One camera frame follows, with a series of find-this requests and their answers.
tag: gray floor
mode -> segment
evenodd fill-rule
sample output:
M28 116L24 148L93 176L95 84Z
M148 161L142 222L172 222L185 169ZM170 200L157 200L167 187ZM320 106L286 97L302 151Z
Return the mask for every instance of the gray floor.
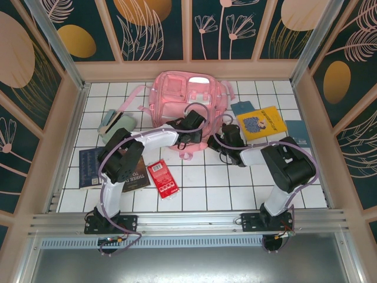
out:
M95 250L43 250L33 283L343 283L332 235L298 235L277 255L261 247L130 249L113 258Z

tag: yellow book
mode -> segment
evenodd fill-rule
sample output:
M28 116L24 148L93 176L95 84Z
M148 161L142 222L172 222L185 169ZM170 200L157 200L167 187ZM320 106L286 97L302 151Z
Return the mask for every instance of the yellow book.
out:
M287 130L275 106L237 116L246 140L254 140Z

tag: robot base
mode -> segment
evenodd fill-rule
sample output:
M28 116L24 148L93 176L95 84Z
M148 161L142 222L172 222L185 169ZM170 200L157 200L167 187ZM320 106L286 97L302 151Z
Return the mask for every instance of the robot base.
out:
M262 213L242 213L241 223L243 232L284 232L284 224L292 228L292 214L286 211L266 222Z
M120 215L118 213L111 218L116 224L125 227L127 230L136 232L137 215ZM108 235L124 234L123 231L113 227L109 221L103 217L97 209L94 209L94 215L88 216L85 221L84 234L87 235Z

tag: blue card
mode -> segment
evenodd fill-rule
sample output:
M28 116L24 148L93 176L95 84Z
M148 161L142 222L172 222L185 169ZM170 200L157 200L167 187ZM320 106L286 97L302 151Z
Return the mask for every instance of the blue card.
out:
M235 104L231 104L230 107L232 108L235 116L253 112L255 110L252 103L249 101L240 101Z
M288 135L292 137L300 147L310 148L309 134L307 133L304 121L285 121L288 128Z

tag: book cover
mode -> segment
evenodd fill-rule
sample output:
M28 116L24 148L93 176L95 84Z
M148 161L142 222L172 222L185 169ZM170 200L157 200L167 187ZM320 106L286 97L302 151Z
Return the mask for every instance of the book cover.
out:
M79 155L79 187L80 189L94 189L101 187L101 179L98 177L98 155L103 147L85 149L78 152Z
M235 116L252 112L255 110L252 103L249 101L240 101L240 102L231 104L230 107L232 108L233 114Z
M288 128L288 135L292 137L300 147L312 146L304 121L287 120L285 123Z
M145 168L144 159L141 156L134 173L132 173L132 176L124 182L122 192L125 193L140 189L142 187L149 186L150 184L151 183L149 181L147 169Z
M237 116L246 140L278 134L287 130L275 106Z

